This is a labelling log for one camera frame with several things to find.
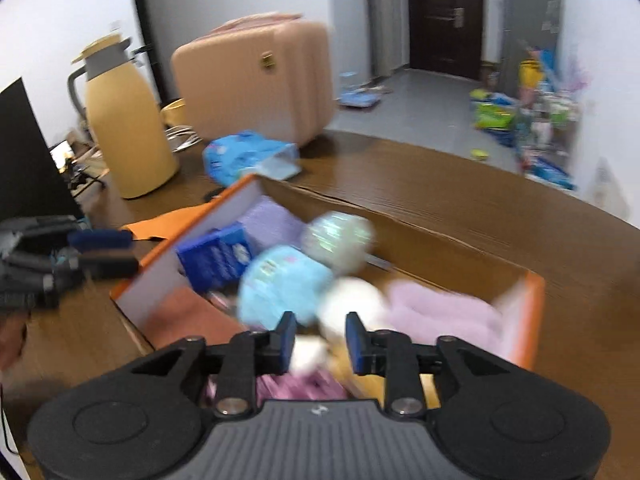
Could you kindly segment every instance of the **lavender towel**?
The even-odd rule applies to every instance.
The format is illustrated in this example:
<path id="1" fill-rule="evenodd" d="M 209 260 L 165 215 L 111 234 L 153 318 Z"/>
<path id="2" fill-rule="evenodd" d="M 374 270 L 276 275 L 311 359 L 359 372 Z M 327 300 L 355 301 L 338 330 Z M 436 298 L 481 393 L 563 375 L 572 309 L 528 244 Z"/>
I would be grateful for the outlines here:
<path id="1" fill-rule="evenodd" d="M 386 292 L 389 324 L 413 342 L 432 345 L 441 335 L 454 335 L 489 352 L 499 349 L 502 316 L 485 301 L 409 280 L 395 280 Z"/>
<path id="2" fill-rule="evenodd" d="M 249 211 L 239 218 L 252 249 L 259 254 L 276 245 L 300 247 L 306 224 L 288 209 L 262 196 Z"/>

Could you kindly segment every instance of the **door handle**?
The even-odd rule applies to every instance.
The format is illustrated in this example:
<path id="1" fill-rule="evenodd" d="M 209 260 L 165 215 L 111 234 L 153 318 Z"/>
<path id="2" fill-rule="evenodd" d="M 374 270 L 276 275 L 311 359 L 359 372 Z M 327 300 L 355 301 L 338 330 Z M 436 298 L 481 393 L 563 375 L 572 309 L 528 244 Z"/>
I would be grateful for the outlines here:
<path id="1" fill-rule="evenodd" d="M 453 9 L 453 26 L 455 28 L 462 28 L 465 26 L 465 8 L 456 7 Z"/>

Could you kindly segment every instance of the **pile of items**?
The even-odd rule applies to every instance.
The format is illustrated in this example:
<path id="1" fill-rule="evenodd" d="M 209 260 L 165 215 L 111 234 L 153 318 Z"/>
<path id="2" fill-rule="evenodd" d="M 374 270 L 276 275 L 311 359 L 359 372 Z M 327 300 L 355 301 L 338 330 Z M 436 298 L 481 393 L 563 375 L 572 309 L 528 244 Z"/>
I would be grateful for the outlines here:
<path id="1" fill-rule="evenodd" d="M 383 400 L 383 379 L 357 377 L 344 341 L 345 318 L 357 312 L 368 330 L 398 330 L 414 342 L 434 344 L 455 333 L 497 351 L 502 316 L 485 301 L 434 290 L 372 256 L 375 232 L 361 216 L 327 212 L 309 224 L 269 196 L 237 221 L 175 247 L 190 287 L 173 290 L 140 327 L 162 348 L 194 333 L 222 344 L 244 330 L 272 330 L 292 311 L 299 325 L 289 373 L 258 379 L 265 399 L 343 399 L 349 394 Z M 367 269 L 389 274 L 384 290 L 367 281 Z M 204 401 L 215 393 L 212 377 Z M 424 378 L 430 406 L 438 406 Z"/>
<path id="2" fill-rule="evenodd" d="M 476 128 L 513 148 L 527 178 L 573 192 L 567 170 L 578 106 L 569 92 L 560 90 L 552 55 L 530 50 L 530 56 L 520 65 L 519 100 L 482 89 L 471 92 Z"/>

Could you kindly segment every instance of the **metal screw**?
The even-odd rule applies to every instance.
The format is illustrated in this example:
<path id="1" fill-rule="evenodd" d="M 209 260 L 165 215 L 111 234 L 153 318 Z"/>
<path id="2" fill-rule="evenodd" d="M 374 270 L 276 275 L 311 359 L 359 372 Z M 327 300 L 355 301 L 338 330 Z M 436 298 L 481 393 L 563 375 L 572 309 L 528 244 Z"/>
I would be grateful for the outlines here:
<path id="1" fill-rule="evenodd" d="M 422 409 L 422 403 L 413 397 L 403 397 L 391 403 L 391 409 L 399 415 L 415 415 Z"/>
<path id="2" fill-rule="evenodd" d="M 241 415 L 249 409 L 249 403 L 239 397 L 225 397 L 216 404 L 216 409 L 222 415 Z"/>

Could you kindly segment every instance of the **dark brown door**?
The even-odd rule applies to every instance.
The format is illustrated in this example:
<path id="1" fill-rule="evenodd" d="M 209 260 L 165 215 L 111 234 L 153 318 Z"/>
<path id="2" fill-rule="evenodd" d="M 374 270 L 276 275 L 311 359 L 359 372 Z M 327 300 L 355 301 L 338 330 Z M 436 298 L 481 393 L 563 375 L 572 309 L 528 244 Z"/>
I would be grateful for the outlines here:
<path id="1" fill-rule="evenodd" d="M 484 0 L 409 0 L 410 66 L 478 79 Z"/>
<path id="2" fill-rule="evenodd" d="M 144 49 L 140 50 L 140 52 L 146 52 L 146 55 L 149 58 L 151 73 L 154 76 L 156 88 L 158 89 L 158 97 L 160 98 L 161 105 L 165 106 L 171 102 L 171 99 L 169 99 L 169 93 L 162 73 L 162 66 L 160 65 L 158 52 L 156 51 L 156 38 L 151 26 L 149 11 L 146 8 L 146 0 L 136 0 L 136 10 L 138 12 L 138 21 L 140 22 L 142 40 L 145 42 Z"/>

